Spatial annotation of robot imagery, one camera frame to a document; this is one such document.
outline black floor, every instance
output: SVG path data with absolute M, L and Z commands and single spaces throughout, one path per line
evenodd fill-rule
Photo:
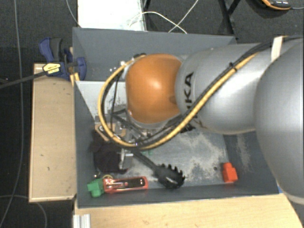
M 228 5 L 233 0 L 225 0 Z M 69 0 L 76 14 L 76 0 Z M 150 10 L 158 11 L 173 21 L 179 21 L 194 0 L 152 0 Z M 290 0 L 295 7 L 304 0 Z M 43 60 L 38 42 L 45 37 L 64 39 L 64 47 L 72 45 L 72 27 L 75 23 L 65 0 L 17 0 L 23 76 L 32 73 L 33 63 Z M 233 29 L 239 42 L 260 42 L 276 35 L 303 35 L 304 11 L 287 13 L 265 10 L 253 0 L 241 0 L 232 15 Z M 216 0 L 201 0 L 194 11 L 181 24 L 189 33 L 227 34 L 222 13 Z M 18 52 L 13 0 L 0 0 L 0 78 L 19 78 Z M 151 15 L 149 29 L 167 31 L 171 25 Z M 25 151 L 21 177 L 16 194 L 28 194 L 29 146 L 31 125 L 31 83 L 23 84 Z M 12 192 L 20 158 L 20 97 L 19 86 L 0 91 L 0 195 Z M 0 219 L 8 198 L 0 199 Z M 49 228 L 71 227 L 72 202 L 42 203 Z M 15 198 L 2 226 L 3 228 L 44 227 L 41 210 L 26 200 Z

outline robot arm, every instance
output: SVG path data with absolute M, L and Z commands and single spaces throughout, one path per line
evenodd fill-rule
M 280 51 L 274 62 L 269 44 L 210 48 L 182 58 L 135 58 L 108 85 L 126 71 L 127 120 L 144 137 L 121 139 L 99 107 L 106 135 L 123 148 L 146 150 L 187 124 L 221 134 L 256 131 L 279 186 L 290 200 L 304 204 L 303 39 L 286 39 Z

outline red lighter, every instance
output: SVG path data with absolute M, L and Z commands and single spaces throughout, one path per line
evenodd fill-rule
M 104 192 L 116 193 L 122 191 L 144 190 L 148 189 L 148 180 L 146 177 L 132 177 L 124 179 L 104 179 Z

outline white cable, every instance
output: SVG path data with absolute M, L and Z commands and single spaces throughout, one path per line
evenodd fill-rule
M 192 5 L 192 7 L 188 10 L 188 12 L 184 15 L 184 17 L 177 23 L 176 26 L 174 26 L 172 29 L 169 30 L 169 33 L 171 33 L 176 27 L 178 27 L 184 20 L 185 18 L 188 16 L 188 14 L 192 11 L 192 9 L 196 6 L 196 4 L 199 2 L 199 0 L 196 0 L 194 2 L 194 4 Z
M 78 21 L 76 20 L 74 14 L 73 14 L 73 12 L 72 12 L 72 10 L 71 10 L 71 8 L 70 8 L 70 5 L 69 5 L 69 3 L 68 3 L 68 0 L 66 0 L 66 3 L 67 3 L 67 8 L 68 8 L 68 10 L 70 11 L 70 14 L 72 15 L 72 17 L 73 17 L 75 23 L 81 28 L 81 26 L 78 24 Z
M 11 197 L 11 195 L 3 195 L 3 196 L 0 196 L 0 199 L 10 198 L 10 197 Z M 14 197 L 25 199 L 25 200 L 28 199 L 26 196 L 23 196 L 23 195 L 14 195 Z M 44 210 L 44 208 L 42 207 L 41 204 L 39 204 L 39 203 L 35 203 L 35 204 L 37 204 L 38 207 L 41 209 L 43 216 L 44 216 L 44 227 L 47 228 L 48 227 L 48 220 L 47 220 L 48 218 L 47 218 L 46 211 Z
M 21 51 L 20 51 L 20 39 L 19 39 L 19 30 L 18 30 L 18 18 L 17 18 L 17 4 L 16 0 L 14 0 L 14 12 L 15 12 L 15 25 L 16 25 L 16 34 L 17 34 L 17 49 L 18 49 L 18 57 L 19 57 L 19 76 L 22 78 L 22 62 L 21 62 Z M 23 161 L 23 152 L 24 152 L 24 107 L 23 107 L 23 85 L 22 83 L 20 84 L 20 102 L 21 102 L 21 107 L 20 107 L 20 118 L 21 118 L 21 150 L 20 150 L 20 160 L 19 160 L 19 167 L 18 167 L 18 172 L 16 175 L 16 181 L 15 185 L 13 188 L 12 195 L 10 195 L 9 203 L 5 209 L 4 215 L 1 219 L 0 222 L 0 228 L 3 225 L 3 222 L 6 218 L 6 215 L 8 214 L 8 211 L 10 209 L 11 203 L 13 201 L 13 198 L 16 193 L 16 189 L 18 186 L 19 178 L 20 178 L 20 172 L 21 172 L 21 167 L 22 167 L 22 161 Z
M 165 19 L 165 20 L 167 20 L 168 22 L 170 22 L 171 24 L 175 25 L 174 28 L 179 28 L 182 32 L 184 32 L 185 34 L 187 34 L 187 31 L 185 31 L 185 30 L 184 30 L 182 27 L 180 27 L 179 25 L 175 24 L 172 20 L 170 20 L 170 19 L 166 18 L 165 16 L 163 16 L 162 14 L 160 14 L 160 13 L 158 13 L 158 12 L 154 12 L 154 11 L 142 12 L 142 13 L 139 13 L 139 14 L 135 15 L 135 16 L 130 20 L 130 22 L 129 22 L 129 24 L 128 24 L 129 28 L 131 27 L 131 25 L 133 25 L 133 24 L 135 24 L 135 23 L 138 23 L 138 22 L 140 21 L 140 18 L 139 18 L 137 21 L 133 22 L 134 19 L 135 19 L 136 17 L 139 17 L 139 16 L 141 16 L 141 15 L 143 15 L 143 14 L 146 14 L 146 13 L 152 13 L 152 14 L 157 14 L 157 15 L 161 16 L 163 19 Z

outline wooden table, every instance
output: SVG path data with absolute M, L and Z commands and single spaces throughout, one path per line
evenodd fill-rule
M 34 72 L 41 69 L 35 64 Z M 71 200 L 76 194 L 73 88 L 60 78 L 34 80 L 29 201 Z M 301 228 L 284 194 L 123 207 L 78 209 L 91 227 Z

